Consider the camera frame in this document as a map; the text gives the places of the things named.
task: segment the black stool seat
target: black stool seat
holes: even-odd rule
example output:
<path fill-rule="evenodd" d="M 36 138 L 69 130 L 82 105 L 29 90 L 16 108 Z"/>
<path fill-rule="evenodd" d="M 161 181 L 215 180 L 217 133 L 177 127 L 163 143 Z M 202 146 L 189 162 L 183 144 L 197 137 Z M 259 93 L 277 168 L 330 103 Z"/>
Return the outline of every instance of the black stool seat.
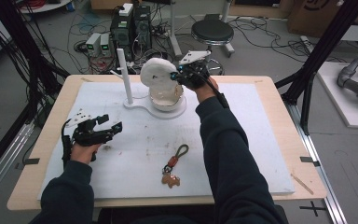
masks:
<path fill-rule="evenodd" d="M 207 45 L 225 45 L 234 36 L 234 30 L 220 20 L 196 21 L 191 27 L 191 35 Z"/>

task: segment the keychain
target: keychain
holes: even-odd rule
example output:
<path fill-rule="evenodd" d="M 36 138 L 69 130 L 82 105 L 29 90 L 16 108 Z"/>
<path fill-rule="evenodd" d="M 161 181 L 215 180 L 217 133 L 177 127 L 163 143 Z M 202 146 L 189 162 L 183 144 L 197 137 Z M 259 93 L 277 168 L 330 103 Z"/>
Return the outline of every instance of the keychain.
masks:
<path fill-rule="evenodd" d="M 183 144 L 179 146 L 178 150 L 176 151 L 176 154 L 170 158 L 168 163 L 162 168 L 162 179 L 161 183 L 168 184 L 168 187 L 170 189 L 173 187 L 173 185 L 180 186 L 180 178 L 176 175 L 171 175 L 171 171 L 173 169 L 173 166 L 176 165 L 176 163 L 179 161 L 179 158 L 183 155 L 185 155 L 188 152 L 188 145 Z"/>

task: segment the white board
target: white board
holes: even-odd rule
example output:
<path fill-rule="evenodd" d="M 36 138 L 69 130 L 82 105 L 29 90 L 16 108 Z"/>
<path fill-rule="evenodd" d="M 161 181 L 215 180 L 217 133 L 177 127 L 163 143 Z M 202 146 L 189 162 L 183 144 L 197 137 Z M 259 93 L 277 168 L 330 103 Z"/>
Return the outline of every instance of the white board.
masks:
<path fill-rule="evenodd" d="M 336 106 L 345 124 L 350 128 L 358 128 L 358 98 L 353 91 L 340 88 L 337 84 L 339 72 L 347 63 L 324 63 L 319 69 L 319 78 Z M 358 67 L 351 78 L 358 82 Z"/>
<path fill-rule="evenodd" d="M 132 83 L 134 97 L 146 96 L 143 84 Z M 288 194 L 295 191 L 282 154 L 269 125 L 268 118 L 253 84 L 219 84 L 249 138 L 250 150 L 259 164 L 261 173 L 272 194 Z M 119 121 L 123 132 L 101 146 L 93 169 L 91 185 L 95 198 L 148 198 L 174 196 L 212 195 L 203 163 L 200 139 L 200 118 L 195 113 L 198 105 L 193 91 L 186 90 L 186 112 L 176 119 L 161 120 L 145 110 L 128 110 L 122 83 L 84 83 L 68 116 L 71 118 L 80 108 L 95 118 L 108 114 L 110 120 L 97 125 L 95 130 L 107 129 Z M 72 134 L 74 128 L 65 129 Z M 161 184 L 162 168 L 176 149 L 188 144 L 190 150 L 174 166 L 172 174 L 181 178 L 180 187 Z M 62 173 L 62 143 L 57 143 L 48 163 L 42 187 Z"/>

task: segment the robotic hand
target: robotic hand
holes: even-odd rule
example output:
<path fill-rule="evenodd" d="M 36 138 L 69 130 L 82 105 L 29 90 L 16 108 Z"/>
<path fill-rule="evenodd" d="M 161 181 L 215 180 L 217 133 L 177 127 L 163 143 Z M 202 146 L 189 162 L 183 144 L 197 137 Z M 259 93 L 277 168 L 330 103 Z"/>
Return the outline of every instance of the robotic hand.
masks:
<path fill-rule="evenodd" d="M 86 115 L 81 109 L 80 111 L 72 118 L 68 119 L 62 126 L 62 145 L 63 145 L 63 155 L 62 161 L 63 166 L 65 167 L 66 163 L 71 159 L 72 145 L 73 142 L 77 142 L 82 147 L 89 147 L 92 145 L 97 145 L 101 143 L 106 143 L 113 139 L 113 136 L 117 133 L 121 133 L 123 130 L 122 123 L 119 122 L 113 125 L 110 129 L 102 131 L 94 131 L 96 124 L 103 124 L 109 120 L 107 114 L 91 119 L 91 115 Z M 72 140 L 69 135 L 64 135 L 63 130 L 65 127 L 69 128 L 74 125 L 77 125 L 75 129 Z M 92 154 L 91 161 L 95 161 L 95 153 Z"/>
<path fill-rule="evenodd" d="M 225 95 L 219 92 L 208 79 L 210 74 L 205 57 L 210 54 L 211 52 L 209 50 L 189 51 L 179 62 L 177 72 L 171 72 L 171 80 L 177 81 L 180 85 L 185 85 L 192 90 L 206 83 L 212 88 L 220 104 L 224 108 L 229 108 Z"/>

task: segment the human hand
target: human hand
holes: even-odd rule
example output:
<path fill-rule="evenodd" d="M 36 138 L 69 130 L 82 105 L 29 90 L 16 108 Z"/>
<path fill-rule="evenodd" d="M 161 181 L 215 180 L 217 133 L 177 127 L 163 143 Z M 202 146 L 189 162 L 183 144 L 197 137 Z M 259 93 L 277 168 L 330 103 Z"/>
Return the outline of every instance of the human hand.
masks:
<path fill-rule="evenodd" d="M 217 85 L 217 82 L 212 77 L 209 77 L 208 79 L 213 84 L 213 86 L 217 90 L 219 90 L 219 86 Z M 206 83 L 204 83 L 203 86 L 196 88 L 195 90 L 193 90 L 193 89 L 191 89 L 191 90 L 197 94 L 197 99 L 199 100 L 199 103 L 202 103 L 204 100 L 206 100 L 210 97 L 216 96 L 216 94 L 214 93 L 212 88 Z"/>
<path fill-rule="evenodd" d="M 97 153 L 98 147 L 101 144 L 92 145 L 90 147 L 82 147 L 78 143 L 74 143 L 72 146 L 71 161 L 80 161 L 89 164 L 91 161 L 92 153 Z"/>

